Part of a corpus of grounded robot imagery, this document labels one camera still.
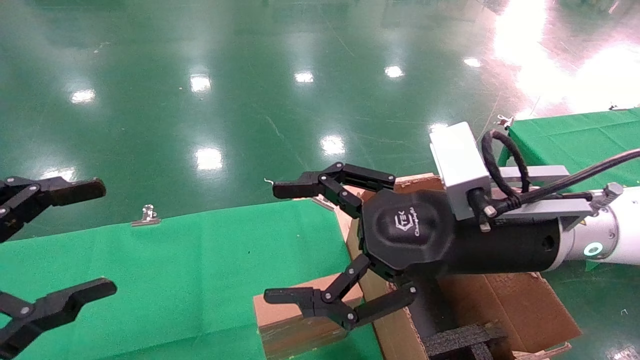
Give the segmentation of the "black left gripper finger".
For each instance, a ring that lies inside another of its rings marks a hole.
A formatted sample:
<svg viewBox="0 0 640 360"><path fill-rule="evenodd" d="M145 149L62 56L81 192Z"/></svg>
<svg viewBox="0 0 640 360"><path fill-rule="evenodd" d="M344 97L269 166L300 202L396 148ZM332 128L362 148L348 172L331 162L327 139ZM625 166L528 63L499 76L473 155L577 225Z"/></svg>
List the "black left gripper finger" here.
<svg viewBox="0 0 640 360"><path fill-rule="evenodd" d="M103 198L100 178L70 182L62 177L32 180L8 177L0 183L0 241L5 243L49 207L66 207Z"/></svg>
<svg viewBox="0 0 640 360"><path fill-rule="evenodd" d="M30 303L9 292L0 294L0 310L9 322L0 331L0 357L13 360L40 335L74 322L88 303L116 294L118 287L98 278L50 292Z"/></svg>

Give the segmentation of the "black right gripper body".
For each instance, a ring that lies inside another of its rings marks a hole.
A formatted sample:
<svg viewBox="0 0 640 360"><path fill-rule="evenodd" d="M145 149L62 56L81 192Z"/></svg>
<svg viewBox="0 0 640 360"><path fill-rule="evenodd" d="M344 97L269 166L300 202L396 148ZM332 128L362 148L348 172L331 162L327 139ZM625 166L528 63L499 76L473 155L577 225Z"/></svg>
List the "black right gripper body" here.
<svg viewBox="0 0 640 360"><path fill-rule="evenodd" d="M456 219L438 190L384 189L359 214L359 245L371 270L387 281L402 277L548 271L560 251L556 219L492 225Z"/></svg>

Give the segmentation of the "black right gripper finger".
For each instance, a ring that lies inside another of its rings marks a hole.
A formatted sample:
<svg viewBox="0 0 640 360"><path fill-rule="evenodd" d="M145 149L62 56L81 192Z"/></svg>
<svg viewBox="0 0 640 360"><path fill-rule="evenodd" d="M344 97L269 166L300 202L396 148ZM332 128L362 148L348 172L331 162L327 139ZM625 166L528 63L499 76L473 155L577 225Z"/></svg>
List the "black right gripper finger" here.
<svg viewBox="0 0 640 360"><path fill-rule="evenodd" d="M353 219L362 215L362 200L345 186L370 192L392 191L396 176L390 173L335 162L321 171L304 171L297 180L277 181L272 185L277 199L315 198L323 196Z"/></svg>
<svg viewBox="0 0 640 360"><path fill-rule="evenodd" d="M328 318L346 331L368 325L411 305L417 289L411 282L397 289L352 307L345 303L348 292L372 267L371 259L360 254L339 273L327 289L313 287L268 288L263 299L270 305L296 305L304 318Z"/></svg>

